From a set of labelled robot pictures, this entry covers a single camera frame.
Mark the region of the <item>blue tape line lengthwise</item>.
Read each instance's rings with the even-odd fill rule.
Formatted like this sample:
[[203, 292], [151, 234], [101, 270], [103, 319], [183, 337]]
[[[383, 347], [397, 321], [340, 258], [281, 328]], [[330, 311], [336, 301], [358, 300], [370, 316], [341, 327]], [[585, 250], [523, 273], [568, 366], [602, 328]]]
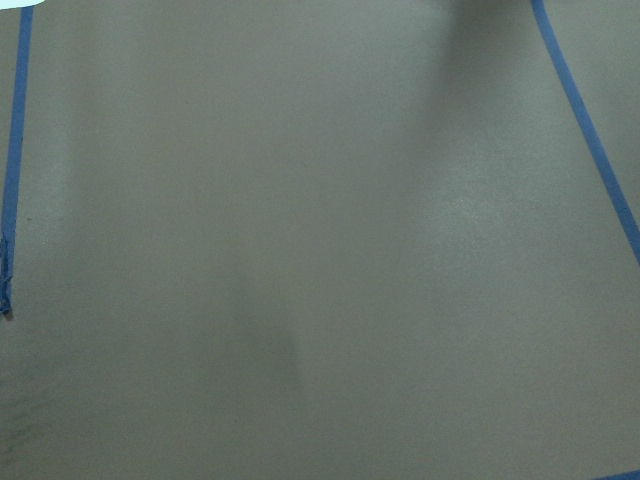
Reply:
[[639, 225], [621, 188], [614, 168], [609, 160], [589, 110], [583, 100], [571, 69], [565, 59], [556, 33], [550, 22], [545, 3], [541, 0], [530, 1], [533, 16], [545, 45], [549, 59], [568, 104], [573, 112], [578, 128], [589, 150], [600, 180], [606, 190], [610, 204], [622, 228], [627, 244], [636, 263], [639, 263]]

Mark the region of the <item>short blue tape strip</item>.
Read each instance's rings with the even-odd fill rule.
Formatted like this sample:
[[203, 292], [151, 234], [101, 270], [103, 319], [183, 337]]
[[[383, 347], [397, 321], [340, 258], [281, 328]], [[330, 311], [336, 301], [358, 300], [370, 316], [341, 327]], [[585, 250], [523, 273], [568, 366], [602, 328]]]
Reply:
[[1, 209], [1, 315], [12, 315], [16, 229], [35, 6], [20, 8], [7, 161]]

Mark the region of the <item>blue tape line crosswise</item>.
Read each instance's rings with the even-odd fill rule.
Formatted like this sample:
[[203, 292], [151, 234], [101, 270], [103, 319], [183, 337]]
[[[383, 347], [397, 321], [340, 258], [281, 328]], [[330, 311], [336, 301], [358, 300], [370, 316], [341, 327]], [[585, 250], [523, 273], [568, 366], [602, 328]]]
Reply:
[[604, 477], [599, 477], [596, 480], [640, 480], [640, 470], [607, 475]]

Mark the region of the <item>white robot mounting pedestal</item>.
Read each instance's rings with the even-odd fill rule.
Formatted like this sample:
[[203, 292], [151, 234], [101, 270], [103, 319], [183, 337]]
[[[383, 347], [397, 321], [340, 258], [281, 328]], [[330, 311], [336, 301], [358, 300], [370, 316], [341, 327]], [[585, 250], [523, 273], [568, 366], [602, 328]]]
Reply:
[[44, 0], [0, 0], [0, 9], [28, 8], [42, 3]]

